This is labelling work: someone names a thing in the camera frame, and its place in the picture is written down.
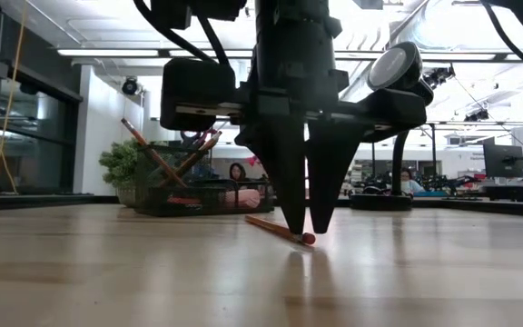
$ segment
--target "security camera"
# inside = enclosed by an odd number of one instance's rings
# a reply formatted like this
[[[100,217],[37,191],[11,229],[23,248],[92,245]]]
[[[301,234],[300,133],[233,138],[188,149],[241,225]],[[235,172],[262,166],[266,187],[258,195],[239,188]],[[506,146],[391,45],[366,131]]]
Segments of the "security camera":
[[[136,77],[128,76],[126,81],[124,81],[122,90],[126,95],[138,95],[143,88],[138,84]]]

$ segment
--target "red pencil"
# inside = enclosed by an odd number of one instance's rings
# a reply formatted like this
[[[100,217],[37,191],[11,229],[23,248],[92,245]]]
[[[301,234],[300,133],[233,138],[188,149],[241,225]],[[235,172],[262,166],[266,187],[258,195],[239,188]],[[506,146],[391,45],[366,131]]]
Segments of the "red pencil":
[[[290,230],[287,227],[284,227],[280,224],[269,222],[267,220],[263,220],[261,218],[258,218],[256,216],[246,214],[245,215],[245,221],[251,224],[254,224],[256,226],[259,226],[271,233],[274,233],[280,237],[285,238],[286,240],[293,241],[296,243],[303,243],[306,245],[312,245],[316,242],[316,236],[312,233],[304,233],[301,236],[301,239],[298,239],[290,233]]]

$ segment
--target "potted plant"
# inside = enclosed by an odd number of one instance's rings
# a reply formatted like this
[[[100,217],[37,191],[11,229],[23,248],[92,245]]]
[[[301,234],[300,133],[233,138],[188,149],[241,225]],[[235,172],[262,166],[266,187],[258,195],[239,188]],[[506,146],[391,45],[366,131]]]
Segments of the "potted plant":
[[[100,165],[108,172],[103,175],[105,182],[116,189],[116,195],[121,204],[134,207],[134,174],[140,145],[134,140],[122,144],[113,143],[110,152],[100,154]]]

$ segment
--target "ceiling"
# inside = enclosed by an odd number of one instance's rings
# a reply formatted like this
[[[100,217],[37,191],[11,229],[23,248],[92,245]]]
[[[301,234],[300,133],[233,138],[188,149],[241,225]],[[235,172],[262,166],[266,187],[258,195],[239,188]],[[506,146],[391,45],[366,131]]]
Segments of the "ceiling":
[[[6,13],[20,20],[23,0],[1,0]],[[61,48],[174,48],[144,21],[133,0],[28,0],[26,26],[53,46]],[[353,0],[330,0],[331,15],[339,18],[343,32],[334,40],[337,50],[380,50],[390,35],[422,0],[403,0],[403,6],[386,6],[383,11],[361,10]],[[251,13],[244,11],[236,22],[212,21],[226,49],[251,49],[255,44],[254,1]],[[506,9],[496,13],[510,38],[523,49],[523,27]],[[429,0],[413,16],[395,42],[410,40],[423,50],[508,52],[481,6],[454,5],[451,0]],[[198,23],[179,34],[201,48],[210,48]],[[84,61],[99,67],[98,72],[120,81],[122,76],[158,76],[166,59],[113,59]],[[238,80],[249,71],[249,60],[232,60]],[[349,88],[343,99],[358,101],[370,91],[363,84],[366,62],[338,62],[349,72]],[[523,94],[523,64],[454,64],[457,80],[449,80],[436,90],[428,108],[430,120],[463,120],[479,106],[493,109],[498,119],[523,121],[523,113],[510,108],[510,102]],[[145,87],[160,89],[158,77],[146,77]]]

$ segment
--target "computer monitor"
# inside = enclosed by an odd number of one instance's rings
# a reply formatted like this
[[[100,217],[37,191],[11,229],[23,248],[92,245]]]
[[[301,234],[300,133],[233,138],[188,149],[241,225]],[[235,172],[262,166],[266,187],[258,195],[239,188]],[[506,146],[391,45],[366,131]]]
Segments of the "computer monitor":
[[[523,177],[523,159],[521,146],[483,145],[483,155],[486,162],[487,177]]]

